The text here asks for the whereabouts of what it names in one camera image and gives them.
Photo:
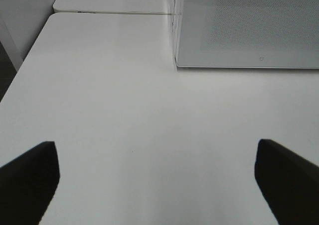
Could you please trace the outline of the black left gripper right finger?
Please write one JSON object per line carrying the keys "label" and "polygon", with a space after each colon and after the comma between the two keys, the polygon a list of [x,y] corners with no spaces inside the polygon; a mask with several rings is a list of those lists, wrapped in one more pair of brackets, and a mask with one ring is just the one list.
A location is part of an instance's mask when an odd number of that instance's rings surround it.
{"label": "black left gripper right finger", "polygon": [[319,223],[319,168],[281,144],[258,142],[254,176],[280,225]]}

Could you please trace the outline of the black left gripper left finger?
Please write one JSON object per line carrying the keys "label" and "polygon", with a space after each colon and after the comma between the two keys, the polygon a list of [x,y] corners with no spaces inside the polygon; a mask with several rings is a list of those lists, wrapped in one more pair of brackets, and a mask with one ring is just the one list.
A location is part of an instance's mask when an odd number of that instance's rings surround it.
{"label": "black left gripper left finger", "polygon": [[38,225],[60,180],[55,143],[45,141],[0,168],[0,223]]}

